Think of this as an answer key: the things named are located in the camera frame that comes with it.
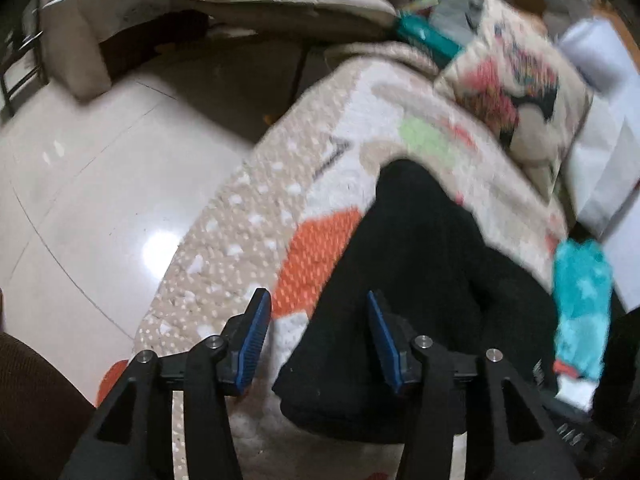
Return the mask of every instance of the black cloth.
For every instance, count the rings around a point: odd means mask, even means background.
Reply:
[[[0,479],[59,478],[94,413],[41,355],[0,333]]]
[[[404,402],[386,386],[366,294],[451,351],[499,348],[527,381],[557,391],[556,306],[524,269],[484,244],[468,211],[416,162],[382,168],[376,200],[322,291],[273,391],[296,425],[336,438],[402,442]]]
[[[640,308],[611,323],[602,360],[591,418],[624,439],[640,420]]]

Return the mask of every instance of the clutter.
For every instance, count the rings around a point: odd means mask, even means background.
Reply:
[[[556,357],[580,376],[600,379],[610,323],[613,276],[597,242],[558,245],[554,264],[554,299],[558,306]]]
[[[277,373],[308,329],[326,279],[345,254],[351,231],[345,238],[342,234],[348,226],[355,229],[369,210],[380,165],[411,152],[457,203],[473,212],[487,243],[520,263],[545,290],[552,284],[548,240],[551,235],[565,236],[562,211],[555,200],[546,204],[539,199],[482,124],[434,94],[429,81],[415,70],[376,53],[340,65],[305,92],[266,135],[185,236],[166,284],[154,298],[151,316],[140,326],[136,350],[162,349],[171,342],[189,348],[202,338],[196,329],[219,327],[238,309],[236,298],[260,283],[273,291],[277,314],[268,336],[270,350],[258,367],[259,381],[230,415],[238,456],[246,465],[244,477],[293,479],[300,475],[301,463],[309,464],[310,480],[363,480],[374,472],[393,477],[400,447],[308,434],[282,415],[280,399],[271,391]],[[259,223],[248,221],[254,216]],[[217,265],[188,274],[197,254],[209,260],[209,248],[219,251]],[[239,273],[228,279],[229,268]],[[223,276],[228,282],[221,281]],[[236,284],[236,277],[241,284]],[[194,302],[182,310],[185,291],[193,291]],[[553,304],[551,311],[556,317]],[[173,313],[185,318],[188,329],[161,332],[161,323],[170,324]],[[555,322],[548,329],[545,345],[551,360],[556,326]],[[182,424],[178,402],[174,421]],[[184,427],[177,428],[175,438],[183,437]],[[455,480],[464,477],[464,436],[458,449]],[[340,456],[337,466],[332,462],[335,456]],[[183,459],[184,447],[178,446],[174,463]]]
[[[433,7],[437,6],[440,3],[440,0],[414,0],[410,4],[405,5],[401,8],[401,12],[405,14],[423,14],[425,11],[433,9]]]
[[[458,45],[467,46],[476,37],[482,0],[440,0],[429,16],[429,24]]]
[[[621,21],[611,13],[606,19],[582,20],[566,32],[558,47],[600,91],[614,125],[590,128],[591,119],[585,124],[570,153],[566,174],[574,183],[578,216],[594,235],[603,237],[618,294],[631,310],[640,304],[640,75],[638,60],[633,59],[640,57]],[[598,107],[588,118],[594,114],[597,116]]]

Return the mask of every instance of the metal chair leg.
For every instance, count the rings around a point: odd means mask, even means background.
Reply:
[[[36,0],[36,30],[34,34],[40,32],[40,3],[42,0]],[[42,35],[36,40],[36,44],[33,48],[33,57],[35,58],[36,66],[38,67],[38,76],[43,85],[49,84],[49,76],[47,70],[44,67],[44,57],[42,55]]]
[[[9,115],[13,117],[15,115],[14,106],[11,104],[11,98],[9,91],[6,88],[6,81],[4,80],[4,73],[0,74],[0,89],[2,90],[2,97],[4,98],[4,106],[9,111]]]
[[[300,89],[300,80],[302,79],[302,74],[305,71],[306,60],[309,56],[309,51],[311,50],[310,43],[304,43],[302,45],[300,51],[300,58],[298,59],[298,64],[296,65],[296,71],[293,75],[293,81],[291,82],[291,90],[289,93],[289,99],[287,101],[287,108],[290,108],[293,103],[296,102],[296,96],[298,95],[298,90]]]

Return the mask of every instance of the teal object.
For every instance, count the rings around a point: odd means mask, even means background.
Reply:
[[[558,306],[556,358],[582,377],[600,380],[607,344],[613,274],[594,240],[566,240],[554,261],[554,299]]]
[[[398,20],[396,34],[404,41],[426,51],[438,68],[446,67],[462,50],[455,41],[440,34],[416,14],[404,14]]]

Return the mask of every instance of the white tile floor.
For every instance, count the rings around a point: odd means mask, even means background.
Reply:
[[[260,139],[263,115],[284,111],[297,54],[284,47],[201,43],[87,105],[52,82],[2,126],[4,329],[89,400],[129,358],[180,238]]]

